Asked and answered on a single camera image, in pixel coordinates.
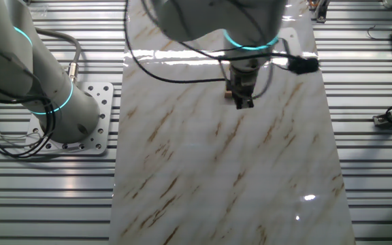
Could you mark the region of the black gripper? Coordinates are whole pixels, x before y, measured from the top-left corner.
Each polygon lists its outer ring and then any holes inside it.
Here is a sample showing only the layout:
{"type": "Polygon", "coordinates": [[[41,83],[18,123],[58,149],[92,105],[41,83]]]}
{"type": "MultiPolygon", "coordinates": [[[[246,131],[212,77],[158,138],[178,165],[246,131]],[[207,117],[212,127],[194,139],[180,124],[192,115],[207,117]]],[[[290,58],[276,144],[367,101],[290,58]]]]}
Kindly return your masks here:
{"type": "Polygon", "coordinates": [[[231,67],[229,89],[237,110],[253,108],[252,94],[256,84],[256,71],[242,71],[231,67]]]}

